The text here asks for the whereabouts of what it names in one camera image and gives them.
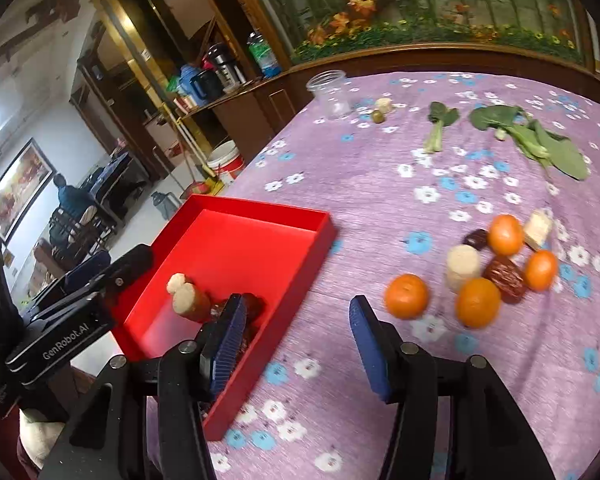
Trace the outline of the orange mandarin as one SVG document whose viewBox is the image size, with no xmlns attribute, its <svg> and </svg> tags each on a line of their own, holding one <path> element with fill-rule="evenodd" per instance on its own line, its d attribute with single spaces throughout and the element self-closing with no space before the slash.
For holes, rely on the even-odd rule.
<svg viewBox="0 0 600 480">
<path fill-rule="evenodd" d="M 558 259 L 549 250 L 534 252 L 524 266 L 524 278 L 528 289 L 544 292 L 550 288 L 558 271 Z"/>
<path fill-rule="evenodd" d="M 415 274 L 402 274 L 394 278 L 385 290 L 386 310 L 400 320 L 421 316 L 429 304 L 427 284 Z"/>
<path fill-rule="evenodd" d="M 524 229 L 511 214 L 500 214 L 492 220 L 488 229 L 488 244 L 495 255 L 516 255 L 524 246 Z"/>
<path fill-rule="evenodd" d="M 501 293 L 486 278 L 473 278 L 457 294 L 455 315 L 468 328 L 483 328 L 494 321 L 501 304 Z"/>
</svg>

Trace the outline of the small dark date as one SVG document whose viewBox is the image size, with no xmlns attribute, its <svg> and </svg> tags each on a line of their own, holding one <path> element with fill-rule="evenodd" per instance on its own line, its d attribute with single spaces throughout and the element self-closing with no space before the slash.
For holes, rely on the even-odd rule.
<svg viewBox="0 0 600 480">
<path fill-rule="evenodd" d="M 463 238 L 463 244 L 481 252 L 484 248 L 489 246 L 488 231 L 485 229 L 471 231 Z"/>
</svg>

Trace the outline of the wrinkled red date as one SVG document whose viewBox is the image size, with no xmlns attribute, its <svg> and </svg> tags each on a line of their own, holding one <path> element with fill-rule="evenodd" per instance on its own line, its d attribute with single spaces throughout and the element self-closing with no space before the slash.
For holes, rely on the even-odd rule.
<svg viewBox="0 0 600 480">
<path fill-rule="evenodd" d="M 496 286 L 506 304 L 519 304 L 528 290 L 520 267 L 505 256 L 494 256 L 482 276 Z"/>
</svg>

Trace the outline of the orange mandarin back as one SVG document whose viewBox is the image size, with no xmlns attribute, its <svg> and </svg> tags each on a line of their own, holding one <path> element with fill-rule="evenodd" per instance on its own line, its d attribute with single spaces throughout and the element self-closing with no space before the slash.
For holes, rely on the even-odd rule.
<svg viewBox="0 0 600 480">
<path fill-rule="evenodd" d="M 488 229 L 488 244 L 495 255 L 516 255 L 524 246 L 524 229 L 511 214 L 500 214 L 492 220 Z"/>
</svg>

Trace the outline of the pale corn chunk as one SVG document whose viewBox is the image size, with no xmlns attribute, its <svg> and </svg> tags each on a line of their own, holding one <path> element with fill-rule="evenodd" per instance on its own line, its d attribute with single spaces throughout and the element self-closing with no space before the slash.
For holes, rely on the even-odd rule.
<svg viewBox="0 0 600 480">
<path fill-rule="evenodd" d="M 541 250 L 553 229 L 553 220 L 541 209 L 530 214 L 524 224 L 524 242 L 533 250 Z"/>
</svg>

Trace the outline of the red tray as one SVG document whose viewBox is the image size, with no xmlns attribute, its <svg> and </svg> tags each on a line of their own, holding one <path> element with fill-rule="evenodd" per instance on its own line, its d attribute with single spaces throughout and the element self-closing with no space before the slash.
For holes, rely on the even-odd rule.
<svg viewBox="0 0 600 480">
<path fill-rule="evenodd" d="M 337 234 L 324 211 L 196 195 L 150 248 L 152 263 L 111 309 L 112 334 L 131 361 L 162 356 L 198 324 L 176 315 L 166 283 L 183 273 L 214 302 L 250 292 L 262 308 L 249 322 L 250 345 L 204 420 L 219 441 L 270 362 Z"/>
</svg>

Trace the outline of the grey kettle on floor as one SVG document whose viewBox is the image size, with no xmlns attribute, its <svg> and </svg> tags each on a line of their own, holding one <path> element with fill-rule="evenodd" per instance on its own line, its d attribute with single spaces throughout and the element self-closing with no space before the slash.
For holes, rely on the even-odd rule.
<svg viewBox="0 0 600 480">
<path fill-rule="evenodd" d="M 152 192 L 151 201 L 155 208 L 160 212 L 161 217 L 169 221 L 174 217 L 181 207 L 180 200 L 172 193 Z"/>
</svg>

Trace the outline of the broom with dustpan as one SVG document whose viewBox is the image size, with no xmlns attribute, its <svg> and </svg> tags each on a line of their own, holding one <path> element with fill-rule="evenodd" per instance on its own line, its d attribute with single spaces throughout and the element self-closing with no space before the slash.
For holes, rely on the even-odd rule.
<svg viewBox="0 0 600 480">
<path fill-rule="evenodd" d="M 198 145 L 193 133 L 188 130 L 181 118 L 175 116 L 166 103 L 161 105 L 161 113 L 174 129 L 178 144 L 180 144 L 184 162 L 190 180 L 192 180 L 192 184 L 189 185 L 192 189 L 190 192 L 197 191 L 200 194 L 211 196 L 219 195 L 223 191 L 224 184 L 215 171 L 210 168 L 207 156 Z"/>
</svg>

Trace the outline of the white red plastic bucket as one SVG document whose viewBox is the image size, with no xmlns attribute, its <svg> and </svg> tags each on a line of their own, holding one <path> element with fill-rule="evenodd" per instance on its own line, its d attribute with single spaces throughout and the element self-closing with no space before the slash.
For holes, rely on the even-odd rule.
<svg viewBox="0 0 600 480">
<path fill-rule="evenodd" d="M 245 161 L 233 140 L 226 141 L 209 155 L 208 166 L 225 184 L 231 184 L 245 168 Z"/>
</svg>

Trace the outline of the small green vegetable sprig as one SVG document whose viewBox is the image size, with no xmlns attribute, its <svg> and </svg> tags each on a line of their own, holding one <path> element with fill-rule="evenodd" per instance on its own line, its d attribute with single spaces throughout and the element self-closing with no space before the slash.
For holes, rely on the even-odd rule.
<svg viewBox="0 0 600 480">
<path fill-rule="evenodd" d="M 457 108 L 449 108 L 441 102 L 431 102 L 429 105 L 428 120 L 431 122 L 431 131 L 424 144 L 426 154 L 442 151 L 442 134 L 445 127 L 453 125 L 460 118 Z"/>
</svg>

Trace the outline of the clear plastic jar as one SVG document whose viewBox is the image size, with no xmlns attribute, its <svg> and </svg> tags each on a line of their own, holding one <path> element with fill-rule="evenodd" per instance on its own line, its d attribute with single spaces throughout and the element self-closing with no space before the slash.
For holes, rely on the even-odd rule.
<svg viewBox="0 0 600 480">
<path fill-rule="evenodd" d="M 316 74 L 306 83 L 327 119 L 340 119 L 351 113 L 351 105 L 346 91 L 348 78 L 343 70 L 326 70 Z"/>
</svg>

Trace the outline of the large green leafy vegetable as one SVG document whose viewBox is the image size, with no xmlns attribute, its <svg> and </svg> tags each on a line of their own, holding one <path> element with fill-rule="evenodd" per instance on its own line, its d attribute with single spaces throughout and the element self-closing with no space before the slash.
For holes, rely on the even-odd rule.
<svg viewBox="0 0 600 480">
<path fill-rule="evenodd" d="M 553 166 L 578 181 L 588 177 L 586 162 L 573 140 L 546 130 L 519 106 L 479 107 L 469 114 L 469 121 L 480 131 L 493 129 L 509 136 L 524 156 L 535 160 L 544 169 Z"/>
</svg>

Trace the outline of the black thermos on shelf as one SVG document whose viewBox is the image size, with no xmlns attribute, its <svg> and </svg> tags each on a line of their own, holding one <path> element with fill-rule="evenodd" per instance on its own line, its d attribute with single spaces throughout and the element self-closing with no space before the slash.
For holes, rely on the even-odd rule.
<svg viewBox="0 0 600 480">
<path fill-rule="evenodd" d="M 207 58 L 219 76 L 226 93 L 237 90 L 247 82 L 224 44 L 211 46 L 208 49 Z"/>
</svg>

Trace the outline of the green plastic bottle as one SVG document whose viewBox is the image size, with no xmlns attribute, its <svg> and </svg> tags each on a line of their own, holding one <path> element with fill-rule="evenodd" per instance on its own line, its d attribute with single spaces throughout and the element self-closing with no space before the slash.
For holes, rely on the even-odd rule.
<svg viewBox="0 0 600 480">
<path fill-rule="evenodd" d="M 282 72 L 275 54 L 260 32 L 252 32 L 249 35 L 248 49 L 265 78 L 273 78 Z"/>
</svg>

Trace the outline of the framed wall painting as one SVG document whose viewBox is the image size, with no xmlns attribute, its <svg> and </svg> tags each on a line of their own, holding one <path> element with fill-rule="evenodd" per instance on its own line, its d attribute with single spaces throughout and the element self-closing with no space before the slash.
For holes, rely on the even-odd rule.
<svg viewBox="0 0 600 480">
<path fill-rule="evenodd" d="M 55 167 L 31 138 L 1 175 L 0 237 L 4 244 L 55 174 Z"/>
</svg>

